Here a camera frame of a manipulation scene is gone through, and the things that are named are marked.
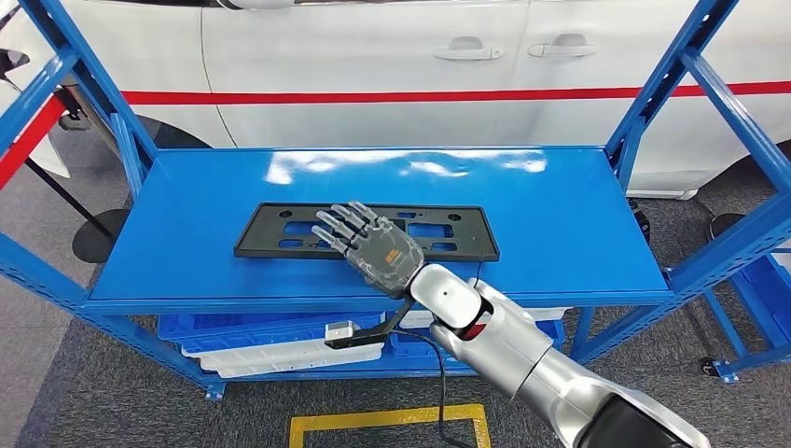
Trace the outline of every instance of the car door handle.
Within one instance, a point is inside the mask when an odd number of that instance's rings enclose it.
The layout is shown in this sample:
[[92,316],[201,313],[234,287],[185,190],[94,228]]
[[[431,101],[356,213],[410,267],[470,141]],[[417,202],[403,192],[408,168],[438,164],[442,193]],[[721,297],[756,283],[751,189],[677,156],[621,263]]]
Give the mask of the car door handle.
[[490,61],[503,55],[501,49],[483,45],[480,38],[465,35],[454,38],[446,49],[434,51],[434,57],[446,61]]
[[579,33],[557,35],[552,43],[537,44],[527,49],[527,54],[536,58],[581,58],[597,52],[596,46]]

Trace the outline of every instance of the white car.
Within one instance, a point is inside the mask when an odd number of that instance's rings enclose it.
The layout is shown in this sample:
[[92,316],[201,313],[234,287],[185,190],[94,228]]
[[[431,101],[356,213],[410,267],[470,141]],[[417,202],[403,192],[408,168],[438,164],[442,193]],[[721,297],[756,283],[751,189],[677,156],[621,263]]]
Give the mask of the white car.
[[[137,114],[208,146],[389,147],[603,144],[695,0],[63,4]],[[788,0],[741,2],[705,52],[778,143],[790,21]],[[19,86],[52,54],[24,13],[0,49],[30,58]],[[646,132],[631,195],[691,197],[746,155],[694,85]]]

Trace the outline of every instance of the silver robotic arm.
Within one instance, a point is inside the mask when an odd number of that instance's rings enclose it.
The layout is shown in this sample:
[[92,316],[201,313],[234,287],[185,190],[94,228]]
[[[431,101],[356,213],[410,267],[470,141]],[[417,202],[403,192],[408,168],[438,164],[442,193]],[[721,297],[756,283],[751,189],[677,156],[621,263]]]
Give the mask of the silver robotic arm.
[[[406,233],[361,203],[349,205],[352,210],[333,205],[337,217],[319,212],[331,231],[318,226],[313,231],[339,250],[368,283],[431,311],[431,333],[437,342],[508,398],[526,403],[563,446],[711,446],[696,428],[652,398],[612,383],[555,350],[530,314],[498,290],[479,279],[465,282],[441,265],[426,264],[420,247]],[[491,315],[489,322],[482,331],[472,331],[485,313]],[[328,344],[337,348],[353,341],[374,342],[376,334],[386,335],[396,323],[364,330],[364,337],[357,339],[353,330],[341,333],[341,340]]]

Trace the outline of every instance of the blue plastic bin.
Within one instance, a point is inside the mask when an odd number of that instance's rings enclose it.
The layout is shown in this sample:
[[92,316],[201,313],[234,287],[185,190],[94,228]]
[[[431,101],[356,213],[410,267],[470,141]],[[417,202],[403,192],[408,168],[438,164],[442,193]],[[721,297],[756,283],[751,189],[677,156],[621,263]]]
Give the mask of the blue plastic bin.
[[[739,276],[749,286],[740,282]],[[791,341],[791,275],[773,256],[753,261],[736,273],[731,283],[765,339],[773,345]],[[777,326],[784,339],[777,337],[779,334],[772,331],[773,326]]]
[[[538,327],[544,331],[547,336],[552,338],[552,345],[560,350],[561,345],[565,341],[565,333],[563,332],[563,323],[560,320],[544,320],[537,322]],[[423,336],[428,336],[430,339],[431,331],[429,329],[404,329],[412,333],[418,333]],[[404,334],[391,333],[390,345],[393,348],[394,357],[435,357],[434,349],[424,341],[417,338],[407,336]],[[440,352],[443,358],[448,360],[451,355],[445,350]]]
[[382,322],[382,313],[161,315],[157,334],[196,353],[324,338],[325,324],[347,320],[367,329]]

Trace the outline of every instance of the blue shelf surface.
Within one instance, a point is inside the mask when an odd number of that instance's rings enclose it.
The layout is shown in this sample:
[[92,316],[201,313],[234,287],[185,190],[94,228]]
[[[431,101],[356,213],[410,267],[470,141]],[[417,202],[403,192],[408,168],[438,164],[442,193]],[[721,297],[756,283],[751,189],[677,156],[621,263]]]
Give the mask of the blue shelf surface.
[[[343,260],[233,256],[258,203],[350,200],[482,206],[501,255],[480,276],[522,306],[672,294],[599,147],[185,149],[159,153],[86,307],[394,310]],[[443,264],[463,278],[478,268]]]

